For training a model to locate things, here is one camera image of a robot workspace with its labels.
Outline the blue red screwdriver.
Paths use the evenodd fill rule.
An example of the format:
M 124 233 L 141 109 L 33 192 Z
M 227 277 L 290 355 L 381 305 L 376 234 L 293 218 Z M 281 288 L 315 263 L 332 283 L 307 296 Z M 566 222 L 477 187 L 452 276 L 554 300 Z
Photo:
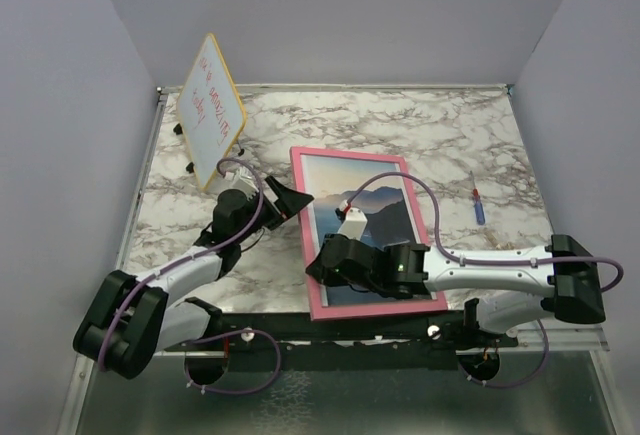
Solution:
M 473 197 L 473 203 L 474 203 L 474 212 L 475 212 L 476 222 L 478 225 L 484 226 L 486 224 L 484 206 L 483 206 L 482 198 L 480 196 L 480 193 L 476 185 L 473 172 L 470 172 L 470 179 L 472 184 L 472 197 Z

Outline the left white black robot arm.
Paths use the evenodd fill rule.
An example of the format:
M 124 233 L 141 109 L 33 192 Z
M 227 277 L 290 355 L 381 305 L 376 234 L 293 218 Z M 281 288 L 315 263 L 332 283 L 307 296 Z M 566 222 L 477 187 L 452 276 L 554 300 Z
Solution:
M 272 176 L 266 183 L 275 200 L 249 182 L 222 191 L 211 222 L 180 257 L 137 275 L 110 272 L 74 335 L 74 351 L 104 371 L 133 379 L 159 350 L 188 340 L 202 350 L 214 347 L 221 335 L 215 320 L 220 311 L 191 292 L 227 275 L 247 238 L 275 230 L 314 199 Z

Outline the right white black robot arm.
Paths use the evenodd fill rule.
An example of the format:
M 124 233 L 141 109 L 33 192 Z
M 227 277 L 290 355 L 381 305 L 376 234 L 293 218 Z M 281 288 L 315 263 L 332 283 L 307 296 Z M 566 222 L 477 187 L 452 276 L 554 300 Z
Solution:
M 600 262 L 568 235 L 552 236 L 547 246 L 464 254 L 411 243 L 379 249 L 330 234 L 306 273 L 326 287 L 354 284 L 394 299 L 495 290 L 491 299 L 469 302 L 459 322 L 461 338 L 481 346 L 494 335 L 543 318 L 578 325 L 604 322 Z

